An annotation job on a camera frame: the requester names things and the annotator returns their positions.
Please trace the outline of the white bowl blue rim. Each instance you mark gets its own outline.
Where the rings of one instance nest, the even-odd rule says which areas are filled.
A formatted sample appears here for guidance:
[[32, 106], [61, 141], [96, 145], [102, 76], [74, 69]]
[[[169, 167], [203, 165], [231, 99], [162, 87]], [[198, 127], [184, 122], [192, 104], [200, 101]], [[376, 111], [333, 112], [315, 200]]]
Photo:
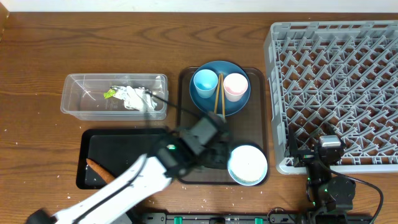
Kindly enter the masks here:
[[253, 186], [265, 179], [268, 161], [258, 147], [240, 145], [231, 151], [227, 170], [231, 178], [238, 184]]

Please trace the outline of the large white tissue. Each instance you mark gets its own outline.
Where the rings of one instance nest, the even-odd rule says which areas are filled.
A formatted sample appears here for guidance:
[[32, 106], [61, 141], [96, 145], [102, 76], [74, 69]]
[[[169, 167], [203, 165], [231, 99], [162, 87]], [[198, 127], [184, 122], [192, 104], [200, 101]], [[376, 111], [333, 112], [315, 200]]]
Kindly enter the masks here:
[[123, 92], [124, 107], [129, 110], [141, 112], [154, 111], [157, 103], [147, 93], [145, 88], [132, 88], [127, 86]]

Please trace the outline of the small white tissue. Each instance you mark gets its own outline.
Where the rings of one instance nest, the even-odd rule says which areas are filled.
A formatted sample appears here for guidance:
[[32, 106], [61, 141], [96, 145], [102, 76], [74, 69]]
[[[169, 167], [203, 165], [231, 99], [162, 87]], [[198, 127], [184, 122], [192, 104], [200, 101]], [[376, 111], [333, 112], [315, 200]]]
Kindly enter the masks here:
[[129, 98], [127, 87], [126, 86], [111, 86], [111, 89], [114, 91], [113, 97], [119, 100], [127, 100]]

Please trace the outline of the green orange snack wrapper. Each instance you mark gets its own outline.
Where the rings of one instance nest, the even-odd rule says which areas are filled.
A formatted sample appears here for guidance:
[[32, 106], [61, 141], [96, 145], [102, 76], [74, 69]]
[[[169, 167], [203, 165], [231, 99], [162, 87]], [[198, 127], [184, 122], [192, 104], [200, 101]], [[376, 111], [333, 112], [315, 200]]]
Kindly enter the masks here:
[[109, 89], [106, 93], [103, 93], [105, 99], [113, 97], [115, 94], [116, 94], [116, 90], [114, 90], [114, 89]]

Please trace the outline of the orange carrot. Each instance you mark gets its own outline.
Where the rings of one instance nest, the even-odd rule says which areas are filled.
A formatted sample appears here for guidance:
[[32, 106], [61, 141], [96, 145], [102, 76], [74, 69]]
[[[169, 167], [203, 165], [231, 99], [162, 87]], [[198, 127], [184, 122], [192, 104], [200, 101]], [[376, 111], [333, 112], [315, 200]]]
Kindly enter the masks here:
[[107, 184], [111, 183], [115, 177], [110, 174], [106, 169], [102, 168], [99, 164], [91, 159], [86, 159], [88, 166], [94, 170]]

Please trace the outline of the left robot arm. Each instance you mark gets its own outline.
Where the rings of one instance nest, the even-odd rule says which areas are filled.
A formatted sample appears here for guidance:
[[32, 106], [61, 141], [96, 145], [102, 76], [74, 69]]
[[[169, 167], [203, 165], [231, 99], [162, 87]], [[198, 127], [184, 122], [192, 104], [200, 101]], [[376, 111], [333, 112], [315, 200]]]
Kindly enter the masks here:
[[167, 188], [205, 162], [215, 149], [228, 155], [224, 116], [209, 112], [191, 128], [165, 133], [119, 177], [80, 203], [49, 215], [43, 208], [27, 223], [112, 223], [138, 203]]

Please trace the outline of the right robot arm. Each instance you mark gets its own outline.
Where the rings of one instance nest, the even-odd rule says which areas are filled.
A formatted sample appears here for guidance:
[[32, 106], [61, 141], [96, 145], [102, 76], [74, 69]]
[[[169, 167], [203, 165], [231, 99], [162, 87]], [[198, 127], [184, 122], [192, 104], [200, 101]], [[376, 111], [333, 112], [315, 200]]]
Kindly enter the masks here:
[[288, 132], [289, 151], [294, 167], [305, 167], [308, 174], [306, 194], [313, 208], [297, 215], [295, 223], [348, 223], [346, 212], [353, 209], [356, 184], [342, 175], [332, 175], [330, 166], [337, 163], [345, 143], [332, 128], [320, 136], [311, 149], [300, 149], [294, 130]]

